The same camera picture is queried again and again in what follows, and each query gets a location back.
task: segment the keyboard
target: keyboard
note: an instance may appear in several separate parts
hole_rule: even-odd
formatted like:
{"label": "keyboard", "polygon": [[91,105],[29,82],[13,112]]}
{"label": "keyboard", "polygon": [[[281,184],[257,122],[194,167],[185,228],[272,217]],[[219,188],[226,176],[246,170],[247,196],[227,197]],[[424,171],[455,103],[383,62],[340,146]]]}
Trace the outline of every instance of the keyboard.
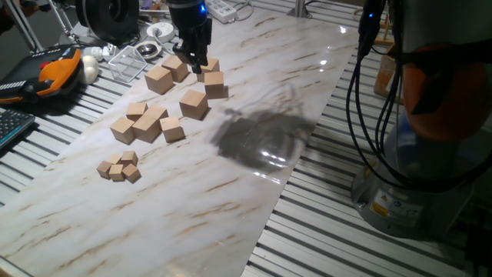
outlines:
{"label": "keyboard", "polygon": [[35,116],[12,109],[5,110],[0,115],[0,149],[5,147],[16,136],[20,135],[32,123]]}

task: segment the power strip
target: power strip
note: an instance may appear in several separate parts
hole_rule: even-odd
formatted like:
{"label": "power strip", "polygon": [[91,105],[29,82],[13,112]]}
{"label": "power strip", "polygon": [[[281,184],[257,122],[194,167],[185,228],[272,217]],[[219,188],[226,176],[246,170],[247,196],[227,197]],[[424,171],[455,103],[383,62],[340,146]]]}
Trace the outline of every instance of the power strip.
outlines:
{"label": "power strip", "polygon": [[222,0],[205,0],[207,11],[218,21],[226,24],[236,19],[238,11]]}

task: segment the marble surface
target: marble surface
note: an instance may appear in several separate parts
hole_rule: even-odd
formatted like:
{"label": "marble surface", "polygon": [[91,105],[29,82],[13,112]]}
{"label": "marble surface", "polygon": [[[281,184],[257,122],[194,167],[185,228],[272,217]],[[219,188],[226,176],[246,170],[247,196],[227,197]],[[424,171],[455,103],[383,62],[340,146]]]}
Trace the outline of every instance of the marble surface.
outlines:
{"label": "marble surface", "polygon": [[[211,57],[229,98],[181,118],[172,144],[114,140],[130,102],[181,117],[190,74],[164,95],[139,80],[16,199],[0,209],[0,255],[34,276],[239,276],[354,50],[357,30],[255,10],[214,22]],[[96,168],[136,151],[142,178]]]}

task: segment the wooden cube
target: wooden cube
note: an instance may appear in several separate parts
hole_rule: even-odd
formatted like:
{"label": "wooden cube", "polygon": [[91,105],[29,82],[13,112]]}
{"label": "wooden cube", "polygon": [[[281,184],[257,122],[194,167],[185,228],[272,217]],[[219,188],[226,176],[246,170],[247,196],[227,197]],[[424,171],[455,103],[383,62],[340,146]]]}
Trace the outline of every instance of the wooden cube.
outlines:
{"label": "wooden cube", "polygon": [[207,99],[225,98],[223,72],[205,73],[205,93],[207,93]]}
{"label": "wooden cube", "polygon": [[175,85],[172,82],[172,74],[162,66],[156,66],[145,74],[148,89],[163,95]]}
{"label": "wooden cube", "polygon": [[122,182],[125,180],[123,176],[123,165],[112,165],[109,169],[109,177],[114,182]]}
{"label": "wooden cube", "polygon": [[165,60],[165,62],[162,63],[162,67],[171,71],[172,80],[175,82],[183,82],[190,73],[186,64],[175,55],[171,55]]}
{"label": "wooden cube", "polygon": [[133,124],[133,131],[137,139],[152,143],[161,133],[161,127],[157,119],[143,115]]}
{"label": "wooden cube", "polygon": [[161,119],[161,130],[164,133],[167,143],[175,142],[185,137],[177,116]]}
{"label": "wooden cube", "polygon": [[118,154],[113,154],[113,155],[109,156],[109,158],[106,160],[106,162],[109,162],[112,165],[116,165],[116,164],[120,163],[120,161],[121,161],[121,156]]}
{"label": "wooden cube", "polygon": [[146,116],[150,116],[153,119],[167,118],[169,116],[168,110],[164,107],[153,105],[145,112]]}
{"label": "wooden cube", "polygon": [[136,166],[132,164],[125,166],[125,168],[123,169],[123,175],[132,184],[139,180],[141,177],[140,171],[137,169]]}
{"label": "wooden cube", "polygon": [[130,144],[135,139],[135,134],[131,126],[134,122],[128,118],[121,117],[113,125],[111,125],[111,132],[120,142],[125,144]]}
{"label": "wooden cube", "polygon": [[110,177],[109,177],[109,169],[111,168],[111,166],[112,166],[112,164],[110,162],[103,161],[98,166],[99,175],[102,178],[110,179]]}
{"label": "wooden cube", "polygon": [[135,151],[124,151],[123,155],[121,156],[120,164],[122,164],[124,167],[132,164],[132,165],[137,165],[138,163],[138,157]]}
{"label": "wooden cube", "polygon": [[136,122],[147,111],[147,103],[130,103],[126,110],[126,118]]}
{"label": "wooden cube", "polygon": [[199,82],[205,82],[205,73],[219,72],[220,70],[221,66],[218,64],[218,60],[216,58],[208,58],[208,65],[201,66],[201,74],[197,74],[197,80]]}
{"label": "wooden cube", "polygon": [[183,116],[201,120],[208,110],[207,96],[205,93],[188,90],[179,101]]}

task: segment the warning label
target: warning label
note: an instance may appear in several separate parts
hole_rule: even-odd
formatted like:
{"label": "warning label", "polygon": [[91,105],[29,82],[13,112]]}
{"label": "warning label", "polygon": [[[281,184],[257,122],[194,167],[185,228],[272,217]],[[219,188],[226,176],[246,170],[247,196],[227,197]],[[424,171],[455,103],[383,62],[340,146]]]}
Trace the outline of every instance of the warning label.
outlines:
{"label": "warning label", "polygon": [[371,205],[371,211],[388,219],[388,221],[410,227],[417,224],[422,208],[422,205],[403,202],[380,189],[377,190]]}

